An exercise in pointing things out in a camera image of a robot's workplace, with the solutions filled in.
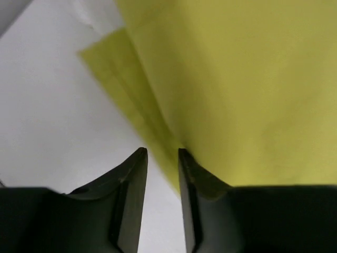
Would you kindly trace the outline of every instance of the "yellow fabric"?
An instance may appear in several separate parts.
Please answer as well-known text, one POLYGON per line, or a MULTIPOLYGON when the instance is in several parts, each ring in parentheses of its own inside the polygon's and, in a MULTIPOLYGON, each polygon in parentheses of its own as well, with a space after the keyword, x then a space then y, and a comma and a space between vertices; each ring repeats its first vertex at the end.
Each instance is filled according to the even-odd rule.
POLYGON ((337 182, 334 1, 117 4, 148 80, 133 88, 202 166, 231 185, 337 182))
POLYGON ((151 148, 164 174, 179 188, 177 150, 125 30, 80 52, 103 89, 151 148))

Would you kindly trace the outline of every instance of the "yellow cloth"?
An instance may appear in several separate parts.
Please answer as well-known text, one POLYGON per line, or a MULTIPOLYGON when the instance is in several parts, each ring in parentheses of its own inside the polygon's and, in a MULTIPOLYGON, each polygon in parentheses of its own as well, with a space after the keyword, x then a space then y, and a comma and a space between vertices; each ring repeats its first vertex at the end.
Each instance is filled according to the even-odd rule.
MULTIPOLYGON (((163 127, 170 136, 156 140, 158 147, 171 153, 176 146, 161 112, 197 161, 231 185, 337 182, 334 1, 117 4, 141 62, 137 74, 125 73, 125 78, 141 92, 139 104, 151 97, 142 113, 160 122, 156 132, 163 127), (159 109, 150 109, 155 100, 159 109)), ((118 51, 123 43, 110 37, 101 59, 85 60, 93 68, 96 60, 118 53, 123 58, 118 51)), ((94 70, 97 77, 104 75, 100 71, 94 70)), ((132 98, 122 98, 115 81, 109 87, 102 83, 123 111, 130 107, 132 98)), ((142 127, 154 136, 149 126, 142 127)), ((176 173, 172 167, 170 175, 176 173)), ((176 175, 171 180, 177 185, 176 175)))
POLYGON ((119 30, 81 52, 104 90, 151 148, 164 174, 179 188, 177 150, 125 30, 119 30))

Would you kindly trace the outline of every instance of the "black plastic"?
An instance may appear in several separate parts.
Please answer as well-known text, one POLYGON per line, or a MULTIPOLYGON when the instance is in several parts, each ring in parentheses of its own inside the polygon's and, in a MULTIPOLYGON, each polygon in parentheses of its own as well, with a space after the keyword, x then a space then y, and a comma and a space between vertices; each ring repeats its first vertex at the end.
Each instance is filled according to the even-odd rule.
POLYGON ((230 187, 179 151, 188 253, 336 253, 335 186, 230 187))
POLYGON ((0 252, 136 253, 147 151, 74 190, 0 189, 0 252))

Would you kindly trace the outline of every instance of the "white background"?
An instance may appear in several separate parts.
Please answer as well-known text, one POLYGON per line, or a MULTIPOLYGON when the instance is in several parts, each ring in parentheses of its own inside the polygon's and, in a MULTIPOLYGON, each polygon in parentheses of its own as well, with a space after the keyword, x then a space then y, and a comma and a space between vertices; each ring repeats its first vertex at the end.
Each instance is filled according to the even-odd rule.
MULTIPOLYGON (((122 24, 112 0, 35 0, 0 38, 7 186, 70 192, 144 145, 76 55, 122 24)), ((185 252, 180 198, 151 157, 139 252, 185 252)))

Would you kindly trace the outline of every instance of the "yellow towel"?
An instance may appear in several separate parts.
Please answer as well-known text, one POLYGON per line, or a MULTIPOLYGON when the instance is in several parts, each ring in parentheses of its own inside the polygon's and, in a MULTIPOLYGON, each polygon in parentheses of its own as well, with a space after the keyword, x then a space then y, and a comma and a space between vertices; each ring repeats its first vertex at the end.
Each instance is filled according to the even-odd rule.
POLYGON ((169 129, 231 185, 337 182, 334 1, 117 4, 130 39, 120 31, 83 57, 129 118, 144 116, 132 122, 153 150, 172 154, 162 165, 174 185, 169 129))

